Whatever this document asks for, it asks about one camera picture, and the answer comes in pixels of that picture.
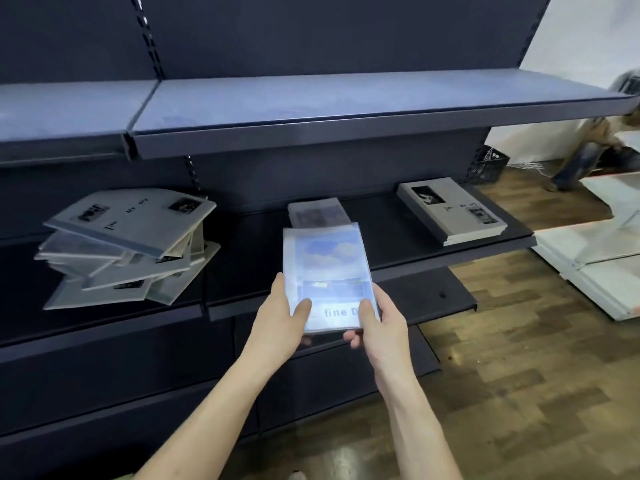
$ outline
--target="hardwood floor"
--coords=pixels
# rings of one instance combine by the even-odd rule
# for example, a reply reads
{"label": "hardwood floor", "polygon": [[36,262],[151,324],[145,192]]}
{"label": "hardwood floor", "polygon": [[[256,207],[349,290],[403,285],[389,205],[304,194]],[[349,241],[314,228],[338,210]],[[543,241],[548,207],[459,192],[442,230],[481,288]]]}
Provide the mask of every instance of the hardwood floor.
{"label": "hardwood floor", "polygon": [[[508,168],[480,187],[533,229],[601,220],[590,193]],[[640,320],[612,322],[517,251],[453,268],[477,312],[421,326],[443,372],[421,380],[466,479],[640,479]],[[379,397],[233,453],[226,479],[399,478]]]}

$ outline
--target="left hand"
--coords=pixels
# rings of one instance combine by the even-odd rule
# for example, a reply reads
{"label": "left hand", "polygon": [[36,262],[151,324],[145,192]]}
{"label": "left hand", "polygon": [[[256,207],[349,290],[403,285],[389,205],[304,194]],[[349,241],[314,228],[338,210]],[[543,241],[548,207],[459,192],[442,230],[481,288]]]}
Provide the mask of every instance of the left hand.
{"label": "left hand", "polygon": [[300,345],[310,311],[311,300],[305,298],[291,316],[284,293],[284,276],[278,273],[271,285],[271,294],[258,309],[242,355],[264,366],[268,374],[273,374]]}

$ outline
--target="shoe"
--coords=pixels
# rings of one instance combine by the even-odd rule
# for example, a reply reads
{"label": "shoe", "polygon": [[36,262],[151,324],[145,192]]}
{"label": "shoe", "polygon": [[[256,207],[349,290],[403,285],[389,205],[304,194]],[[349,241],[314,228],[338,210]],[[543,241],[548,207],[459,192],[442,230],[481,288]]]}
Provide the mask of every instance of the shoe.
{"label": "shoe", "polygon": [[289,480],[307,480],[307,476],[304,473],[295,471],[291,475],[289,475]]}

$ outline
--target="cable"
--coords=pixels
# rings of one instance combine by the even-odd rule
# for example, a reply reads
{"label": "cable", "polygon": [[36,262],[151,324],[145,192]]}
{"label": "cable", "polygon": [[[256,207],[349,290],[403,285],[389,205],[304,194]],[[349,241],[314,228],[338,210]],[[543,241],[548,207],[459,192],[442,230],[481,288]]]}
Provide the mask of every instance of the cable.
{"label": "cable", "polygon": [[547,178],[552,178],[553,175],[547,175],[542,172],[545,169],[545,166],[542,163],[514,163],[513,165],[509,165],[514,168],[520,168],[521,170],[537,170],[540,175]]}

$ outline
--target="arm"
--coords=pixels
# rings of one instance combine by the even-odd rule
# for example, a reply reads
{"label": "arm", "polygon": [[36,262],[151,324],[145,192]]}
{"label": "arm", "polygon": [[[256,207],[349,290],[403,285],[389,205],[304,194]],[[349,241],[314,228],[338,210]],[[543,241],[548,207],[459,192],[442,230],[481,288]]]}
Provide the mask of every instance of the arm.
{"label": "arm", "polygon": [[403,480],[461,480],[442,427],[413,373],[406,320],[379,286],[374,285],[374,292],[382,321],[371,302],[362,300],[362,334],[349,330],[344,338],[353,348],[364,343],[387,404],[400,474]]}
{"label": "arm", "polygon": [[278,273],[236,363],[135,480],[217,479],[255,398],[296,351],[310,310],[311,301],[303,300],[290,316],[284,280]]}

